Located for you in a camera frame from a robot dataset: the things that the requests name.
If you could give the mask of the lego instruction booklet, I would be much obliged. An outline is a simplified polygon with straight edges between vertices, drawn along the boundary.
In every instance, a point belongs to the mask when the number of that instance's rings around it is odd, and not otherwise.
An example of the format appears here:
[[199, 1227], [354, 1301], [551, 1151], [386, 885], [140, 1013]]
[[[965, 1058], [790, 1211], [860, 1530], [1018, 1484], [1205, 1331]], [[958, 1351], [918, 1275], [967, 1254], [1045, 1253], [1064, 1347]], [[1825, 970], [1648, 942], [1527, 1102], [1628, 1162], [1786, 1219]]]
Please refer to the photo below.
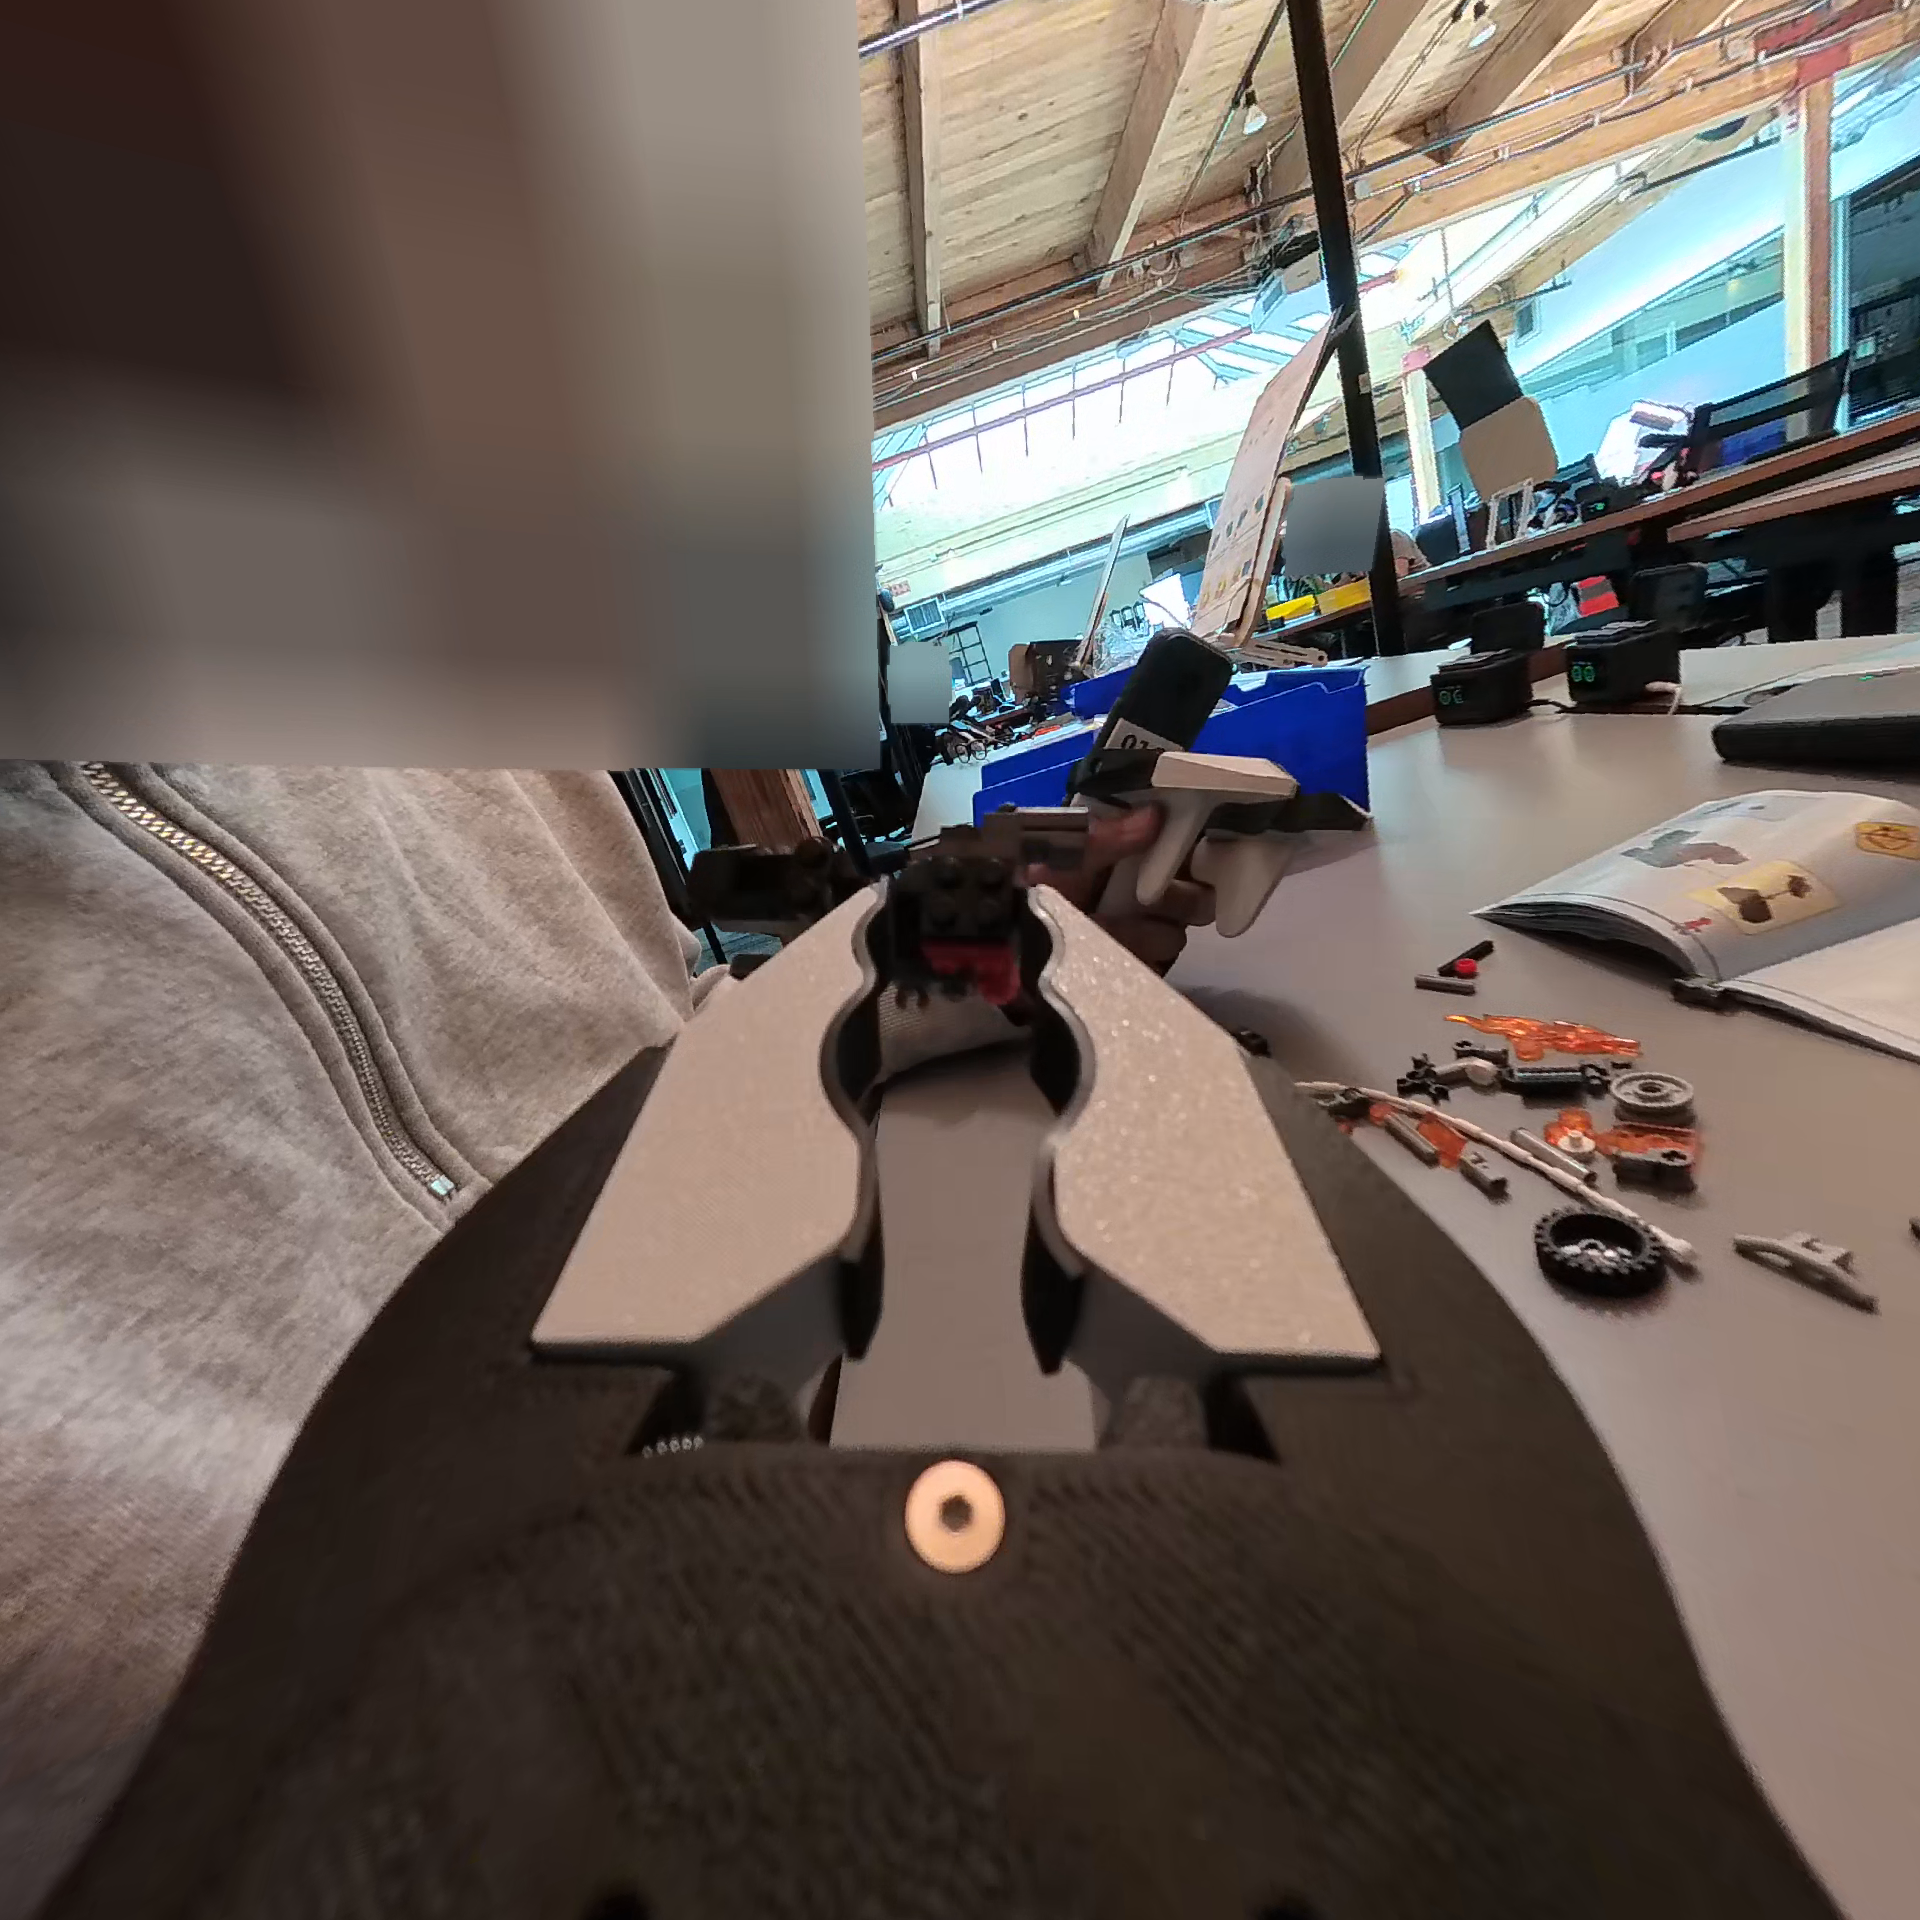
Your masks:
[[1638, 947], [1710, 1006], [1918, 1060], [1918, 811], [1884, 795], [1703, 802], [1476, 917]]

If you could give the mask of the cardboard display board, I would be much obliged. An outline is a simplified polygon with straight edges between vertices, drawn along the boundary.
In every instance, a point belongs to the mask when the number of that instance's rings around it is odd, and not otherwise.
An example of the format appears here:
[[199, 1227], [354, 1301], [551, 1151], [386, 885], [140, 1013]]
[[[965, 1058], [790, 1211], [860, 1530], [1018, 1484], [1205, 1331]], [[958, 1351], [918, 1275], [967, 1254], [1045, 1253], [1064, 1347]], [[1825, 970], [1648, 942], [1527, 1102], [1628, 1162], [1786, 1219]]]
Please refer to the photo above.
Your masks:
[[1190, 611], [1190, 632], [1221, 648], [1238, 646], [1257, 627], [1289, 494], [1281, 475], [1287, 445], [1335, 336], [1332, 322], [1322, 319], [1265, 381], [1240, 431]]

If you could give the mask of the black lego tyre wheel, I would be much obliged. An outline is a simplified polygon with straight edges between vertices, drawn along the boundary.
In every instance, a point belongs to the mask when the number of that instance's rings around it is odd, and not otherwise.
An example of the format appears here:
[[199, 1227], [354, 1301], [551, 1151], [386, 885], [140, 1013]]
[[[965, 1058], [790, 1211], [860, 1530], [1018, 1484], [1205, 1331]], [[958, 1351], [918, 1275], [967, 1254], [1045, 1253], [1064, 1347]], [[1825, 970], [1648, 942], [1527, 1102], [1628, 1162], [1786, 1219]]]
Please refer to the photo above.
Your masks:
[[1532, 1244], [1546, 1282], [1584, 1299], [1633, 1301], [1669, 1275], [1663, 1247], [1641, 1223], [1591, 1206], [1541, 1215]]

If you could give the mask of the black laptop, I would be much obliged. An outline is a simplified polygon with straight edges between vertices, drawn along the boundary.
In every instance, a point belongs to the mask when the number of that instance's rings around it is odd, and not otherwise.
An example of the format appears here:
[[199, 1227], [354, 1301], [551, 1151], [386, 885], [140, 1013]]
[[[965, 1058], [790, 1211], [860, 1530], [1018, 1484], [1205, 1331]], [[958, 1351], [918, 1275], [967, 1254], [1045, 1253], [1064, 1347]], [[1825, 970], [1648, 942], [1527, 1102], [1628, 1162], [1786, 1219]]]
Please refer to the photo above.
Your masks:
[[1918, 667], [1853, 667], [1756, 693], [1712, 730], [1727, 764], [1918, 776]]

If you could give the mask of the black red lego assembly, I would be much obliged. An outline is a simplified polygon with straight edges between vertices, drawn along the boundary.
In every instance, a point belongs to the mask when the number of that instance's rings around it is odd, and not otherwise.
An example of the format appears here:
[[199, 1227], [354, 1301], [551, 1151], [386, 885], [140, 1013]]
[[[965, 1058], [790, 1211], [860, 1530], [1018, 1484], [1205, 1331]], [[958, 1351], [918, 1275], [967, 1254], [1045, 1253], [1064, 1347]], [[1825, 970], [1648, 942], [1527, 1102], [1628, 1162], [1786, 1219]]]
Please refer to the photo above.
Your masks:
[[976, 847], [976, 826], [946, 828], [911, 846], [889, 880], [870, 940], [880, 983], [897, 1004], [980, 1000], [1022, 1018], [1026, 874], [1010, 874]]

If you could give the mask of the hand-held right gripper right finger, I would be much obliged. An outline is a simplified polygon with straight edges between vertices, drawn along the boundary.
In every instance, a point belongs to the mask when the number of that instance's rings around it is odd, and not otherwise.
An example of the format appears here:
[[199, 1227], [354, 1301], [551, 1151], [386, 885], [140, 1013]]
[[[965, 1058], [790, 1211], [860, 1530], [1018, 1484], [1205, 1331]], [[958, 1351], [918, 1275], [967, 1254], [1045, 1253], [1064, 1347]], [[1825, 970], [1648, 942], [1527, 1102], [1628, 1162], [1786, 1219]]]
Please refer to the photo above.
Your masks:
[[1023, 911], [1026, 1066], [1046, 1103], [1023, 1237], [1039, 1368], [1376, 1368], [1258, 1058], [1060, 892]]

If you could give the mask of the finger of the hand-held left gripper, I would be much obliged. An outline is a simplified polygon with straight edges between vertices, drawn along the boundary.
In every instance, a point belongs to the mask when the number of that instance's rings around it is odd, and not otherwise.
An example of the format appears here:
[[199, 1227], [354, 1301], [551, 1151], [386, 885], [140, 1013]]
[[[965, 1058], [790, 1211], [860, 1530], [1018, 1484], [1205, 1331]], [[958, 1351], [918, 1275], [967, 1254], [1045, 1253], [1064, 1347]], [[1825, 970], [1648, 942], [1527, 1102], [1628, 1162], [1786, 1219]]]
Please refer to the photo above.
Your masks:
[[1082, 806], [1000, 805], [976, 823], [978, 854], [1008, 874], [1076, 874], [1088, 862], [1094, 813]]

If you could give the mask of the orange transparent flame piece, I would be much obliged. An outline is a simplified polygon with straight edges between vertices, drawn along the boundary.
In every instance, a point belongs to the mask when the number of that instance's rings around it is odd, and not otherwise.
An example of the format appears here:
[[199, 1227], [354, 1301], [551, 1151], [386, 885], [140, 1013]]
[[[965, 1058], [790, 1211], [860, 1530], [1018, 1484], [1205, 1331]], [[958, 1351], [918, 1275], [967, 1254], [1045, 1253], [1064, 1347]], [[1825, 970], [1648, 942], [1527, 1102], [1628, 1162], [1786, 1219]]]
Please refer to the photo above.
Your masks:
[[1694, 1165], [1697, 1159], [1697, 1132], [1694, 1126], [1649, 1120], [1605, 1120], [1584, 1108], [1559, 1111], [1542, 1126], [1542, 1138], [1572, 1162]]

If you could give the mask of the person's left hand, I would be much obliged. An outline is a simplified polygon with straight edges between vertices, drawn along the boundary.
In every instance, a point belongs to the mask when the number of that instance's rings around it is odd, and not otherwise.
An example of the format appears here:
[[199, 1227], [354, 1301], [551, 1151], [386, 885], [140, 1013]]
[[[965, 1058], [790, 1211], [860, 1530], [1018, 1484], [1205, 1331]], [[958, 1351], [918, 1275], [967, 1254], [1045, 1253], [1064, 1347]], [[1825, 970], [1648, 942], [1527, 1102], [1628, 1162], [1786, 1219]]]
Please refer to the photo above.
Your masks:
[[1182, 870], [1153, 902], [1142, 902], [1135, 868], [1158, 835], [1161, 815], [1152, 806], [1094, 815], [1076, 883], [1093, 923], [1142, 967], [1165, 976], [1182, 959], [1190, 932], [1215, 922], [1215, 892]]

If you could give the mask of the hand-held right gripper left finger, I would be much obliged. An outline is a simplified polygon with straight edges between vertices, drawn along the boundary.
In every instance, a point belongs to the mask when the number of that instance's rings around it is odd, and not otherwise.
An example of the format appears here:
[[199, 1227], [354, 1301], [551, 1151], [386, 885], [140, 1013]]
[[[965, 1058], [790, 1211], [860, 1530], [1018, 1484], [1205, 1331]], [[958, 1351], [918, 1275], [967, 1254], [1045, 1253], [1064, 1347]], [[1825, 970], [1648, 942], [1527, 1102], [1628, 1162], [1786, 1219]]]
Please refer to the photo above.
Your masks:
[[864, 887], [665, 1053], [532, 1328], [540, 1356], [820, 1374], [880, 1320], [877, 967]]

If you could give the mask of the blue plastic bin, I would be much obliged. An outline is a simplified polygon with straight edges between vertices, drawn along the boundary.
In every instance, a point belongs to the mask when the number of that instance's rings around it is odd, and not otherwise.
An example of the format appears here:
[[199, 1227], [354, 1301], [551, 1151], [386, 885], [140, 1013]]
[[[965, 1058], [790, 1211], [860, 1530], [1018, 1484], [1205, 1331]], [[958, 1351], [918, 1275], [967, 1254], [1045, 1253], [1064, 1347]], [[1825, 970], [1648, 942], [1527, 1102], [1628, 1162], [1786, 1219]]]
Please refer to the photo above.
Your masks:
[[[1270, 670], [1228, 685], [1194, 750], [1270, 758], [1304, 794], [1336, 794], [1369, 811], [1364, 714], [1364, 662]], [[1060, 726], [990, 756], [970, 802], [970, 823], [980, 826], [1000, 805], [1064, 805], [1066, 776], [1089, 754], [1101, 726], [1101, 719]]]

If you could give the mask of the orange transparent blade piece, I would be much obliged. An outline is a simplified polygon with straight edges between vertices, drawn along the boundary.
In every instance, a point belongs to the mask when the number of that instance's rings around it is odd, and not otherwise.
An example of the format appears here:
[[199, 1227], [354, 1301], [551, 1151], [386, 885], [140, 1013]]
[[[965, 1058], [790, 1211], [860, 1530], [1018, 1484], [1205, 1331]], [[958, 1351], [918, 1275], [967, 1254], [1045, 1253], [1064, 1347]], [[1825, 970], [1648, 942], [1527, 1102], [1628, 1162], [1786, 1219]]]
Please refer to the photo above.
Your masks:
[[1628, 1062], [1641, 1056], [1641, 1043], [1594, 1023], [1537, 1020], [1527, 1015], [1447, 1015], [1473, 1034], [1508, 1045], [1517, 1062], [1532, 1066], [1546, 1056], [1594, 1058]]

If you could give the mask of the black charger box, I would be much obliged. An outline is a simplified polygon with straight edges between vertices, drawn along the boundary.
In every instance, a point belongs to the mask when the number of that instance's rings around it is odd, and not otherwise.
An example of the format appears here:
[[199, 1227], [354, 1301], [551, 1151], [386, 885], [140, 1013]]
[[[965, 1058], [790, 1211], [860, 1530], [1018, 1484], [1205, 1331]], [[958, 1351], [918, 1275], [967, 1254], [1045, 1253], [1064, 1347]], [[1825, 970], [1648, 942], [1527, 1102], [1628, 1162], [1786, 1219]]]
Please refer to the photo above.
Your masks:
[[1482, 730], [1521, 717], [1534, 706], [1536, 648], [1457, 654], [1428, 682], [1430, 717], [1440, 730]]
[[1566, 643], [1562, 667], [1574, 709], [1617, 709], [1676, 698], [1680, 635], [1654, 621], [1624, 621]]

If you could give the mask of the person's grey zip hoodie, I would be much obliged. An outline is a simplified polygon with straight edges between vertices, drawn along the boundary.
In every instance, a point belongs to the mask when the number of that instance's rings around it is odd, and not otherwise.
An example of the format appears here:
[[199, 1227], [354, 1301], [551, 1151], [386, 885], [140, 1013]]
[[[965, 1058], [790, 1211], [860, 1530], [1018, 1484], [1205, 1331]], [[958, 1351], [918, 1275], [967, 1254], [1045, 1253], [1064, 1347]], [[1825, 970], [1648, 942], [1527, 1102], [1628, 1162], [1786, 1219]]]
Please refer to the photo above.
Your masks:
[[696, 955], [605, 773], [4, 760], [4, 1915], [348, 1351]]

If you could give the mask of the grey angled lego piece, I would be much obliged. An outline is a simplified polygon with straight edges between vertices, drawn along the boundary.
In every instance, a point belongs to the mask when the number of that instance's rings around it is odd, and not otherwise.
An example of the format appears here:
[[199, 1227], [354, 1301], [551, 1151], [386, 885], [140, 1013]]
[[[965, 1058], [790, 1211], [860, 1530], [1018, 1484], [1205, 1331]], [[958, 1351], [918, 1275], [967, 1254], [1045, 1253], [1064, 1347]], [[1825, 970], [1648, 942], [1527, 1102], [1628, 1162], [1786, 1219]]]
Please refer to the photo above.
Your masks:
[[1752, 1264], [1790, 1278], [1856, 1312], [1878, 1312], [1878, 1299], [1864, 1290], [1856, 1274], [1856, 1254], [1836, 1240], [1808, 1232], [1769, 1237], [1737, 1235], [1735, 1253]]

